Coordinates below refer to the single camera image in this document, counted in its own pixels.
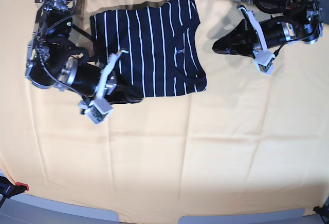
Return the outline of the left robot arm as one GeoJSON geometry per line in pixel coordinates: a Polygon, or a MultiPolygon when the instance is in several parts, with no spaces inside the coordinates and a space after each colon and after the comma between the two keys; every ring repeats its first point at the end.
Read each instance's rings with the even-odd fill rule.
{"type": "Polygon", "coordinates": [[[318,0],[252,0],[270,19],[257,21],[254,12],[237,5],[243,19],[212,46],[217,54],[253,58],[258,71],[271,74],[273,61],[288,44],[314,44],[322,36],[323,22],[318,0]]]}

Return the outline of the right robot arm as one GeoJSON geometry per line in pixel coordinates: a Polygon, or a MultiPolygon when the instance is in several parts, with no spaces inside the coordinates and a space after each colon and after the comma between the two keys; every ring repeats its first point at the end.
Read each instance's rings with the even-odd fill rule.
{"type": "Polygon", "coordinates": [[[25,77],[40,89],[69,90],[81,97],[80,113],[94,124],[103,122],[114,104],[135,104],[140,91],[115,69],[126,49],[107,53],[105,59],[69,40],[72,30],[101,48],[97,39],[73,23],[76,0],[35,0],[39,6],[28,44],[25,77]]]}

